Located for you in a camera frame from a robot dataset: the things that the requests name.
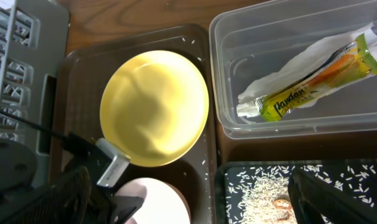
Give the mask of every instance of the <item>gray dish rack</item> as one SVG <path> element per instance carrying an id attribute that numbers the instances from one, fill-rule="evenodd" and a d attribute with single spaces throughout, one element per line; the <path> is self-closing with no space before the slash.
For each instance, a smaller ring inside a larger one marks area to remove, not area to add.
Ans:
<path id="1" fill-rule="evenodd" d="M 15 0 L 11 9 L 0 8 L 1 110 L 51 127 L 68 23 L 68 10 L 51 0 Z M 0 138 L 21 142 L 35 152 L 33 187 L 47 181 L 49 136 L 0 117 Z"/>

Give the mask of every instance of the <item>plastic tray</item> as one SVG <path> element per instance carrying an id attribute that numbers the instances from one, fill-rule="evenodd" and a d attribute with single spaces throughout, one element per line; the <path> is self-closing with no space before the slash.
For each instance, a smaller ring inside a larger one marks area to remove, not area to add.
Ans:
<path id="1" fill-rule="evenodd" d="M 374 22 L 374 0 L 275 0 L 217 16 L 210 25 L 216 112 L 233 139 L 377 129 L 377 76 L 295 109 L 281 121 L 240 118 L 238 95 L 252 81 L 279 71 L 317 40 Z"/>
<path id="2" fill-rule="evenodd" d="M 239 209 L 238 204 L 241 201 L 243 193 L 240 190 L 236 190 L 237 193 L 230 193 L 228 187 L 236 187 L 240 184 L 255 185 L 256 180 L 253 180 L 252 177 L 262 177 L 262 172 L 258 169 L 263 168 L 264 172 L 270 172 L 274 167 L 277 170 L 277 167 L 280 166 L 281 169 L 288 168 L 288 173 L 281 172 L 283 177 L 289 177 L 293 166 L 295 169 L 298 167 L 303 167 L 307 165 L 315 166 L 317 164 L 322 164 L 322 167 L 319 167 L 319 175 L 323 178 L 327 176 L 323 173 L 326 172 L 328 177 L 331 179 L 331 185 L 335 185 L 335 181 L 340 181 L 343 183 L 343 191 L 346 194 L 349 194 L 353 197 L 358 197 L 364 195 L 365 198 L 371 199 L 371 203 L 366 203 L 371 206 L 374 202 L 373 209 L 377 210 L 377 160 L 345 160 L 345 161 L 275 161 L 275 162 L 229 162 L 224 166 L 219 167 L 215 175 L 215 203 L 216 203 L 216 223 L 224 224 L 229 223 L 229 218 L 231 223 L 239 223 L 242 219 L 241 213 L 243 213 L 244 208 Z M 372 173 L 370 167 L 373 165 L 373 170 L 375 174 Z M 352 174 L 351 169 L 355 172 L 355 175 L 360 174 L 360 171 L 366 172 L 369 176 L 367 178 L 356 177 Z M 249 180 L 246 180 L 243 183 L 240 183 L 242 175 L 248 175 Z M 359 184 L 361 184 L 363 191 L 366 192 L 354 192 L 353 190 L 359 189 Z M 226 207 L 231 205 L 229 209 L 230 217 L 228 217 L 226 212 Z"/>
<path id="3" fill-rule="evenodd" d="M 211 178 L 216 171 L 215 122 L 206 31 L 195 25 L 178 26 L 115 40 L 72 52 L 60 68 L 54 111 L 54 131 L 73 131 L 90 140 L 102 137 L 100 101 L 113 73 L 133 56 L 151 50 L 170 50 L 191 60 L 207 83 L 210 109 L 207 125 L 197 143 L 179 160 L 162 167 L 129 165 L 115 190 L 139 177 L 152 177 L 179 189 L 192 213 L 192 223 L 213 223 Z M 51 148 L 51 175 L 61 170 L 62 149 L 57 140 Z"/>

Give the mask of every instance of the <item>black tray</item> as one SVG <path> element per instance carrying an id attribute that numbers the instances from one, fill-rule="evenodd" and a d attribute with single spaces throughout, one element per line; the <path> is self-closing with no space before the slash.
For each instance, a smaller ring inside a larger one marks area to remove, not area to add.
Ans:
<path id="1" fill-rule="evenodd" d="M 197 143 L 181 159 L 162 167 L 129 165 L 114 190 L 139 177 L 170 183 L 186 198 L 192 223 L 214 223 L 213 185 L 216 171 L 215 123 L 210 73 L 208 34 L 199 26 L 186 25 L 115 40 L 72 52 L 63 62 L 57 80 L 54 131 L 73 131 L 89 140 L 103 137 L 100 101 L 108 80 L 127 60 L 151 50 L 170 50 L 191 60 L 202 72 L 209 93 L 207 125 Z M 51 177 L 61 168 L 62 149 L 53 139 Z"/>
<path id="2" fill-rule="evenodd" d="M 332 180 L 332 185 L 335 184 L 335 181 L 338 180 L 343 185 L 343 191 L 345 193 L 350 194 L 351 196 L 357 197 L 359 195 L 365 195 L 366 198 L 372 198 L 372 202 L 374 202 L 373 209 L 377 209 L 377 160 L 345 160 L 345 161 L 281 161 L 281 162 L 228 162 L 224 166 L 219 167 L 215 175 L 215 204 L 216 204 L 216 223 L 229 223 L 229 218 L 227 217 L 226 206 L 231 204 L 231 209 L 229 211 L 231 222 L 239 223 L 238 221 L 241 219 L 241 212 L 242 209 L 238 208 L 238 203 L 241 201 L 242 191 L 236 189 L 237 193 L 230 193 L 228 187 L 233 185 L 236 187 L 240 184 L 241 177 L 238 174 L 245 172 L 251 178 L 246 180 L 242 184 L 252 183 L 254 185 L 256 180 L 253 180 L 252 176 L 261 177 L 262 173 L 256 171 L 258 168 L 262 167 L 265 172 L 273 169 L 273 167 L 287 167 L 289 166 L 289 172 L 284 174 L 281 172 L 283 177 L 289 177 L 292 172 L 292 167 L 303 167 L 307 165 L 317 165 L 322 164 L 322 167 L 319 167 L 320 172 L 319 175 L 322 177 L 327 177 L 323 172 L 328 174 L 328 177 Z M 373 170 L 376 174 L 372 173 L 369 169 L 370 166 L 374 165 Z M 363 178 L 361 182 L 359 179 L 361 177 L 355 177 L 350 171 L 347 171 L 347 167 L 350 167 L 355 171 L 355 174 L 359 174 L 360 171 L 368 173 L 370 176 L 367 178 Z M 362 184 L 363 191 L 369 187 L 367 192 L 354 192 L 353 190 L 358 189 L 358 184 Z"/>

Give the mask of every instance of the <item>yellow packet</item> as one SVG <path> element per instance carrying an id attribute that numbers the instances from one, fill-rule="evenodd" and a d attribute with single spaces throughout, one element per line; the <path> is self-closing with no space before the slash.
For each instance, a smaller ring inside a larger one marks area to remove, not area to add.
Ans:
<path id="1" fill-rule="evenodd" d="M 355 42 L 332 54 L 320 68 L 283 90 L 258 98 L 256 104 L 266 121 L 279 121 L 289 110 L 372 75 L 377 75 L 377 61 L 361 34 Z"/>

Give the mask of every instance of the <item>white tissue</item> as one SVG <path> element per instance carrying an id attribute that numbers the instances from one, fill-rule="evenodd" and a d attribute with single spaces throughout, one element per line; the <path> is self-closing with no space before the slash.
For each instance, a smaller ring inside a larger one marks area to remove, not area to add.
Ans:
<path id="1" fill-rule="evenodd" d="M 377 35 L 371 30 L 372 26 L 373 24 L 368 24 L 356 31 L 318 40 L 299 55 L 289 60 L 280 71 L 253 81 L 242 94 L 238 95 L 238 116 L 245 116 L 247 118 L 259 116 L 259 108 L 253 100 L 261 96 L 270 95 L 305 77 L 310 72 L 319 68 L 336 50 L 354 41 L 362 33 L 365 34 L 371 55 L 377 60 Z M 311 101 L 299 108 L 313 106 L 316 102 L 317 100 Z"/>

